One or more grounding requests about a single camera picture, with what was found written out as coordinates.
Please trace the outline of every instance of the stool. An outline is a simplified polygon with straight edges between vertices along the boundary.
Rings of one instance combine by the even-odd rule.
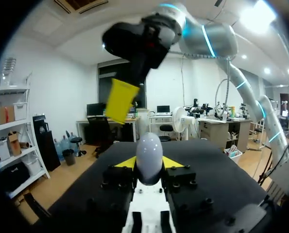
[[[172,125],[161,125],[159,127],[159,129],[160,129],[160,131],[163,131],[163,132],[172,132],[173,131]],[[159,136],[159,140],[161,142],[170,142],[171,138],[169,136]]]
[[[259,133],[261,133],[262,132],[262,129],[261,128],[257,128],[257,129],[255,129],[255,132],[257,132],[257,139],[255,139],[255,140],[253,140],[255,143],[259,143]]]
[[[86,150],[80,150],[80,146],[79,146],[79,143],[82,141],[83,139],[81,137],[75,137],[75,138],[72,138],[70,140],[71,143],[76,143],[77,145],[77,149],[78,149],[78,157],[85,155],[87,152]]]

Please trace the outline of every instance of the laptop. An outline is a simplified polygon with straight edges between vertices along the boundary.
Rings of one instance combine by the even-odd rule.
[[[170,106],[169,105],[161,105],[157,106],[157,113],[156,116],[169,116],[170,113]]]

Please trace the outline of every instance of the white robotic arm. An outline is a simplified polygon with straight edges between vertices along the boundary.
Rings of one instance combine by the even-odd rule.
[[[251,85],[243,73],[230,64],[229,60],[236,56],[238,45],[231,26],[220,23],[200,24],[187,12],[181,3],[162,3],[154,11],[173,22],[174,32],[182,35],[179,40],[181,54],[190,59],[215,58],[218,66],[228,74],[229,81],[236,87],[249,114],[254,122],[265,120],[266,134],[272,149],[273,168],[267,173],[281,188],[289,193],[289,151],[287,140],[275,110],[267,96],[262,95],[257,100]]]

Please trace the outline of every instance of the wooden floor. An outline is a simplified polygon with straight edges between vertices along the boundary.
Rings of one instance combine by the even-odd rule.
[[[257,149],[258,144],[249,141],[248,146],[250,148]],[[82,145],[81,149],[86,150],[87,154],[82,157],[77,157],[76,164],[67,166],[65,162],[62,162],[61,166],[59,166],[53,172],[50,172],[50,179],[41,178],[30,186],[30,192],[44,208],[49,208],[67,190],[67,188],[70,187],[70,185],[96,160],[95,156],[92,154],[95,147]],[[259,175],[262,173],[265,167],[269,155],[270,150],[267,148],[262,149],[262,151],[247,150],[241,156],[238,165],[252,177],[254,175],[257,164],[262,157],[260,165],[254,176],[254,179],[258,180]],[[270,182],[271,180],[268,178],[262,187],[266,190]],[[30,223],[35,223],[37,221],[37,216],[24,200],[21,200],[18,208]]]

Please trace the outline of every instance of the ceiling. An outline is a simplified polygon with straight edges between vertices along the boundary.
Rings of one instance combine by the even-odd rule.
[[[138,23],[159,2],[156,0],[109,0],[83,15],[69,15],[53,0],[44,0],[27,17],[19,33],[46,43],[58,52],[85,65],[97,64],[117,57],[102,48],[102,33],[113,23],[127,21]],[[264,34],[254,34],[240,21],[240,14],[255,0],[224,0],[215,7],[216,0],[182,0],[188,11],[202,22],[225,22],[237,34],[239,53],[233,64],[254,73],[272,84],[287,84],[289,57],[274,28]],[[171,50],[179,51],[178,46]],[[266,75],[264,68],[271,74]]]

